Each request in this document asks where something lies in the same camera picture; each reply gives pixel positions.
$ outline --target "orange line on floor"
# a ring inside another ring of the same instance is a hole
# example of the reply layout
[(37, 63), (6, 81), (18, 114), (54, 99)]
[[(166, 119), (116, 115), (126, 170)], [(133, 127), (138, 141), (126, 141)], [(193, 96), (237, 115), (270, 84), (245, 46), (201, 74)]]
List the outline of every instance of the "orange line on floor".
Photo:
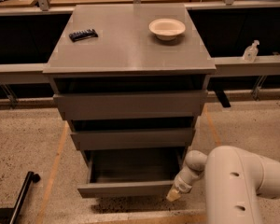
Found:
[(216, 127), (214, 125), (214, 122), (213, 122), (213, 119), (212, 117), (210, 116), (210, 114), (208, 113), (208, 110), (207, 110), (207, 104), (204, 105), (204, 109), (203, 109), (203, 112), (206, 116), (206, 119), (207, 119), (207, 123), (208, 123), (208, 127), (209, 129), (211, 130), (211, 133), (213, 135), (213, 138), (214, 138), (214, 141), (215, 141), (215, 144), (216, 146), (221, 146), (222, 145), (222, 142), (221, 142), (221, 139), (219, 137), (219, 135), (217, 134), (217, 130), (216, 130)]
[(66, 140), (66, 136), (67, 136), (67, 131), (68, 131), (68, 124), (67, 122), (64, 124), (63, 127), (63, 133), (60, 137), (59, 140), (59, 144), (58, 144), (58, 149), (57, 149), (57, 153), (54, 159), (54, 163), (53, 166), (50, 170), (50, 175), (49, 175), (49, 180), (48, 180), (48, 184), (46, 186), (45, 189), (45, 194), (43, 196), (43, 201), (41, 204), (41, 207), (39, 209), (39, 212), (37, 214), (37, 218), (36, 218), (36, 224), (42, 224), (43, 220), (44, 220), (44, 216), (45, 216), (45, 211), (49, 202), (49, 196), (51, 194), (51, 190), (54, 184), (54, 180), (57, 174), (57, 170), (58, 170), (58, 166), (59, 166), (59, 162), (62, 156), (62, 152), (63, 152), (63, 148), (64, 148), (64, 144), (65, 144), (65, 140)]
[(175, 217), (154, 217), (146, 219), (130, 219), (130, 220), (115, 220), (95, 222), (97, 224), (185, 224), (185, 223), (205, 223), (205, 215), (186, 215)]

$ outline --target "open drawer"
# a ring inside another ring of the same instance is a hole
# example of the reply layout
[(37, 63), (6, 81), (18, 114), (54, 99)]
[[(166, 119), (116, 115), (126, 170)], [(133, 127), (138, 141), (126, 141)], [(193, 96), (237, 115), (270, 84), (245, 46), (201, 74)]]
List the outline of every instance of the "open drawer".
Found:
[(72, 120), (77, 150), (184, 147), (191, 143), (194, 117)]
[(206, 91), (54, 95), (65, 120), (197, 116)]
[(88, 151), (87, 184), (79, 185), (78, 191), (84, 198), (166, 196), (184, 151), (184, 147)]

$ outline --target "white robotic arm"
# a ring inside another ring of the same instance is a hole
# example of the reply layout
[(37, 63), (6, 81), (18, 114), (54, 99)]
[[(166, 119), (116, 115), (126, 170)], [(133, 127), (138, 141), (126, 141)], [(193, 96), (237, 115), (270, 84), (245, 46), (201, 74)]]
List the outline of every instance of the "white robotic arm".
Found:
[(280, 198), (280, 162), (237, 147), (217, 147), (209, 156), (191, 151), (167, 199), (173, 201), (202, 176), (208, 224), (261, 224), (257, 196)]

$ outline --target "gray tabletop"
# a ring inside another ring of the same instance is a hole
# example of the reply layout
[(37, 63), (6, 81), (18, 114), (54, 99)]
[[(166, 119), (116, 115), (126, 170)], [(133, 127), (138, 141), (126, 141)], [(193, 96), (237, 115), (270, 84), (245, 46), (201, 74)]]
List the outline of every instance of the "gray tabletop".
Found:
[[(182, 21), (186, 32), (160, 41), (149, 24), (160, 18)], [(69, 34), (93, 28), (99, 37), (73, 43)], [(182, 4), (77, 6), (44, 73), (164, 72), (212, 74), (215, 61)]]

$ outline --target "black metal stand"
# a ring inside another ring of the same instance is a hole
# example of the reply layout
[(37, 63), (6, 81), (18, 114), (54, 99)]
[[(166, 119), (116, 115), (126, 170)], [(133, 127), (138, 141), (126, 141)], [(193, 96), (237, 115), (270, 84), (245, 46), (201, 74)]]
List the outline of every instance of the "black metal stand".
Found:
[(39, 180), (40, 176), (38, 174), (28, 172), (14, 208), (0, 208), (0, 218), (7, 219), (8, 224), (15, 224), (31, 182), (37, 183)]

